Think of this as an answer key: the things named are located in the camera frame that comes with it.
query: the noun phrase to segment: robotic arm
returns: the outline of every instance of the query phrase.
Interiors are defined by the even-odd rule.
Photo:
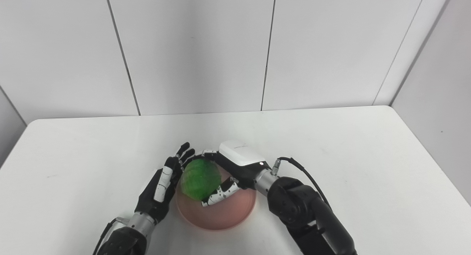
[[[352,237],[332,212],[322,190],[293,158],[278,158],[272,169],[262,156],[240,141],[226,141],[219,151],[206,152],[202,156],[229,172],[240,188],[257,190],[266,196],[269,210],[286,225],[304,254],[357,254]],[[277,176],[283,160],[308,175],[317,191],[295,178]]]
[[[219,151],[205,150],[199,155],[189,148],[189,143],[182,145],[177,154],[169,157],[165,166],[155,172],[139,196],[131,220],[126,221],[125,227],[114,230],[102,245],[100,239],[96,247],[99,255],[144,255],[154,227],[168,213],[169,202],[184,168],[190,161],[202,157],[214,161],[232,176],[202,201],[203,206],[218,203],[240,188],[257,190],[266,196],[269,210],[285,224],[305,255],[357,254],[352,237],[332,212],[322,190],[293,158],[280,157],[270,168],[262,156],[240,141],[223,142]],[[301,169],[316,190],[295,178],[279,177],[281,161]]]
[[[183,144],[175,156],[167,158],[163,168],[155,170],[139,195],[138,204],[130,220],[115,218],[103,231],[93,255],[144,255],[149,247],[154,227],[169,212],[169,203],[175,194],[178,181],[195,150],[190,143]],[[102,244],[103,238],[119,221],[125,226],[114,230]]]

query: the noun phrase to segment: panel seam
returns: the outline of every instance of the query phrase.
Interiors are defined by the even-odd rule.
[[[270,56],[271,33],[273,31],[273,18],[275,16],[275,4],[276,4],[276,0],[273,0],[273,10],[271,12],[270,35],[269,35],[269,38],[268,38],[268,51],[266,52],[265,76],[264,76],[264,79],[263,79],[262,102],[261,102],[261,105],[260,105],[260,111],[263,111],[263,99],[265,97],[266,73],[268,72],[268,60],[269,60],[269,56]]]
[[[123,45],[121,43],[121,38],[119,36],[118,27],[116,26],[116,20],[114,19],[113,9],[111,9],[111,2],[110,0],[106,0],[108,4],[108,9],[110,10],[111,20],[113,22],[114,32],[116,33],[116,38],[118,39],[119,49],[121,51],[121,56],[123,57],[124,67],[126,68],[126,74],[128,75],[129,86],[131,87],[132,96],[134,97],[134,103],[136,104],[136,109],[138,110],[138,115],[141,115],[141,110],[139,109],[138,99],[136,97],[136,91],[134,90],[134,85],[131,79],[131,73],[129,72],[128,62],[126,61],[126,57],[124,55]]]
[[[388,74],[389,74],[389,72],[390,72],[390,70],[391,70],[391,67],[392,67],[392,65],[394,64],[394,61],[396,60],[397,54],[398,54],[399,51],[401,50],[402,43],[404,42],[404,40],[405,40],[406,37],[407,37],[407,34],[409,33],[409,29],[410,29],[410,27],[412,26],[412,23],[414,22],[415,16],[417,15],[417,12],[419,11],[420,5],[422,5],[422,1],[423,1],[423,0],[420,0],[419,5],[417,6],[417,9],[415,10],[414,15],[412,16],[412,20],[411,20],[411,22],[409,23],[409,26],[407,27],[407,30],[406,30],[406,33],[404,34],[404,37],[402,37],[401,43],[399,44],[399,47],[398,47],[398,49],[397,49],[397,51],[396,51],[396,53],[395,53],[395,55],[394,55],[394,58],[392,59],[392,62],[391,62],[391,64],[390,64],[389,68],[387,69],[386,75],[384,76],[384,79],[383,79],[383,81],[382,81],[382,83],[381,83],[381,86],[380,86],[380,88],[379,88],[379,90],[378,90],[378,92],[377,92],[377,94],[376,94],[376,96],[375,96],[375,99],[373,100],[373,103],[372,103],[371,105],[374,105],[374,104],[375,104],[376,99],[378,98],[378,96],[379,96],[379,94],[380,94],[380,92],[381,92],[381,89],[382,89],[382,87],[383,87],[383,85],[384,85],[384,82],[386,81],[386,78],[387,78],[387,76],[388,76]]]

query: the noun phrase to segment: black cable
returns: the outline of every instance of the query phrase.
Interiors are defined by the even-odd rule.
[[[284,161],[288,161],[289,163],[291,163],[293,166],[295,166],[296,168],[298,168],[299,170],[301,170],[306,176],[308,176],[309,180],[312,182],[312,184],[314,185],[314,187],[316,187],[316,190],[318,190],[318,193],[320,194],[322,200],[325,202],[325,204],[332,210],[332,207],[330,207],[330,204],[329,202],[327,201],[327,198],[325,197],[324,193],[322,192],[321,188],[319,187],[318,183],[316,183],[316,181],[314,181],[313,177],[311,176],[311,174],[309,174],[309,172],[301,165],[299,164],[299,162],[297,162],[296,160],[294,160],[294,158],[289,158],[289,157],[285,157],[285,156],[281,156],[278,158],[279,160],[284,160]]]
[[[98,252],[98,249],[100,248],[101,242],[103,241],[103,238],[105,238],[106,234],[108,234],[108,231],[110,228],[114,225],[114,222],[116,222],[116,218],[111,220],[111,222],[106,225],[105,229],[101,233],[100,240],[98,240],[98,243],[96,244],[95,250],[93,251],[93,255],[96,255],[96,252]]]

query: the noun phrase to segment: white table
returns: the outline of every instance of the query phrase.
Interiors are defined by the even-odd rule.
[[[386,106],[48,119],[31,123],[0,169],[0,254],[91,254],[106,223],[130,217],[146,175],[178,146],[253,146],[293,156],[323,188],[359,255],[471,254],[471,208]],[[309,184],[287,164],[281,175]],[[211,233],[175,203],[148,254],[301,254],[258,195],[250,217]]]

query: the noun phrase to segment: white wall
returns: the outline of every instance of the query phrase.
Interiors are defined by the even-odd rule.
[[[0,85],[27,123],[138,114],[106,0],[0,0]]]
[[[25,129],[7,97],[0,90],[0,167]]]
[[[126,62],[107,0],[0,0],[0,85],[27,123],[387,104],[444,0],[109,2]]]
[[[261,108],[273,0],[110,0],[142,114]]]
[[[471,203],[471,0],[450,0],[394,109]]]
[[[443,2],[276,0],[263,109],[388,105]]]

